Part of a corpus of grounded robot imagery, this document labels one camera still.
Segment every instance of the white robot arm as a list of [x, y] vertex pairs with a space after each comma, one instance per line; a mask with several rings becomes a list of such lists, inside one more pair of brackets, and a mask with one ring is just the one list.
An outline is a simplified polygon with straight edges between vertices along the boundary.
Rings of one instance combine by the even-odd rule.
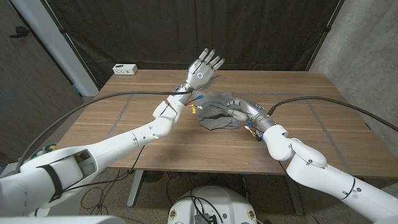
[[372, 222], [398, 216], [396, 197], [327, 164], [322, 153], [298, 139], [288, 138], [286, 129], [276, 124], [262, 106], [245, 100], [230, 104], [240, 105], [244, 113], [229, 113], [241, 121], [252, 122], [273, 159], [291, 159], [286, 171], [294, 181], [340, 199]]
[[[213, 83], [214, 72], [224, 59], [205, 49], [190, 66], [177, 92], [195, 91]], [[37, 208], [49, 208], [77, 194], [102, 170], [139, 147], [168, 135], [192, 94], [170, 95], [153, 112], [154, 121], [87, 146], [59, 149], [21, 166], [21, 172], [0, 179], [0, 216], [26, 216]]]

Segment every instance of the wooden table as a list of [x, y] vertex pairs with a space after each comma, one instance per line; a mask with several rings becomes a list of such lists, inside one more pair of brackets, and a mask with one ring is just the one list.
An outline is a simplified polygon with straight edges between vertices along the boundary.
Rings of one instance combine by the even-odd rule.
[[[139, 70], [113, 75], [98, 96], [119, 91], [172, 91], [185, 70]], [[298, 96], [325, 96], [346, 101], [320, 72], [217, 71], [220, 81], [207, 91], [232, 91], [265, 108]], [[76, 120], [57, 148], [102, 141], [153, 120], [152, 112], [167, 96], [117, 96], [97, 102]], [[296, 101], [278, 107], [274, 121], [324, 154], [328, 163], [359, 177], [398, 177], [397, 159], [365, 125], [356, 111], [325, 101]], [[138, 151], [110, 165], [131, 168]], [[209, 131], [186, 109], [172, 132], [148, 144], [136, 169], [244, 174], [284, 174], [266, 146], [244, 128]]]

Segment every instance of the black backdrop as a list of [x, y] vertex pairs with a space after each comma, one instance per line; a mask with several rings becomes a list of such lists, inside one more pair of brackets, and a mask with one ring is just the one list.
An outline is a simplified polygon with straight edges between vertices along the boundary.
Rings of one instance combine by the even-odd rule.
[[338, 0], [48, 0], [101, 88], [115, 63], [187, 69], [205, 47], [222, 70], [305, 70]]

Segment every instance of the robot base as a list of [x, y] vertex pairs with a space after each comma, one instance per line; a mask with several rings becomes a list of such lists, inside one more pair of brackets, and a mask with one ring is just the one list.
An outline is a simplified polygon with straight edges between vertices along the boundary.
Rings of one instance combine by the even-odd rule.
[[[242, 224], [256, 224], [256, 214], [252, 205], [240, 194], [236, 193], [231, 189], [227, 189], [225, 187], [220, 186], [202, 186], [193, 189], [185, 194], [183, 194], [180, 198], [186, 196], [194, 196], [201, 197], [209, 201], [218, 211], [222, 218], [222, 223], [242, 223]], [[197, 214], [195, 206], [193, 205], [194, 198], [187, 197], [181, 200], [178, 200], [172, 208], [170, 209], [168, 216], [168, 224], [188, 224], [188, 223], [198, 223], [202, 224], [201, 216]], [[203, 205], [204, 214], [208, 214], [209, 217], [216, 218], [216, 222], [213, 223], [221, 223], [221, 220], [214, 210], [214, 208], [209, 205], [204, 200], [200, 200]], [[196, 200], [195, 203], [199, 210], [201, 210], [201, 204], [199, 200]]]

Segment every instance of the gray cloth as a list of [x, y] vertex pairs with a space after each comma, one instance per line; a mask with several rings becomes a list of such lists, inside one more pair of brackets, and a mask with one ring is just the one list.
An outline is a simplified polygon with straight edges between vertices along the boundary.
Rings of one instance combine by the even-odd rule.
[[203, 98], [194, 101], [194, 105], [202, 106], [203, 109], [197, 109], [198, 122], [203, 127], [213, 130], [218, 128], [239, 128], [240, 122], [227, 115], [226, 109], [239, 110], [239, 106], [232, 105], [227, 107], [227, 103], [232, 100], [237, 100], [237, 97], [232, 95], [232, 92], [215, 93], [215, 92], [194, 92], [193, 97], [203, 94]]

